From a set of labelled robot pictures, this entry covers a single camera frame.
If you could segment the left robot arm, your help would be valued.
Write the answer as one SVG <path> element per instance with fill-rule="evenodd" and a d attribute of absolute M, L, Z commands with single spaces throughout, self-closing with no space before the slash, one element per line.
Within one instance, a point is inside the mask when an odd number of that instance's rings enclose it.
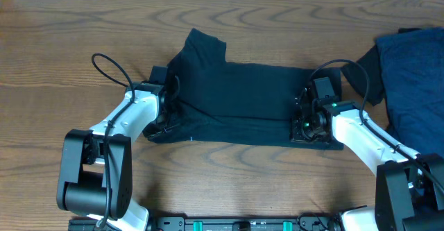
<path fill-rule="evenodd" d="M 165 74 L 131 83 L 123 101 L 88 130 L 70 130 L 63 141 L 56 202 L 89 217 L 91 230 L 148 230 L 149 211 L 132 198 L 132 145 L 160 119 L 167 94 Z"/>

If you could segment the dark teal t-shirt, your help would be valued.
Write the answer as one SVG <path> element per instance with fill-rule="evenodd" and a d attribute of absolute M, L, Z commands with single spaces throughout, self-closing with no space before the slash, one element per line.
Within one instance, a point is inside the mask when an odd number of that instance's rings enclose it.
<path fill-rule="evenodd" d="M 157 134 L 155 122 L 143 135 L 150 142 L 227 142 L 252 146 L 284 146 L 342 150 L 343 144 L 307 144 L 290 140 L 295 98 L 311 77 L 328 77 L 341 93 L 338 68 L 320 71 L 225 59 L 226 44 L 192 29 L 182 50 L 167 65 L 167 82 L 177 75 L 180 93 L 175 100 L 169 131 Z"/>

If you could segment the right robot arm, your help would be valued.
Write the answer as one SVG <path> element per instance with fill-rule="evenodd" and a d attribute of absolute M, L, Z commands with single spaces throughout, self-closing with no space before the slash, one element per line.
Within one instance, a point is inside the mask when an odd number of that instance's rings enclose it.
<path fill-rule="evenodd" d="M 295 101 L 293 141 L 344 144 L 376 177 L 375 204 L 340 212 L 330 230 L 443 229 L 442 157 L 422 155 L 392 138 L 329 85 L 306 87 Z"/>

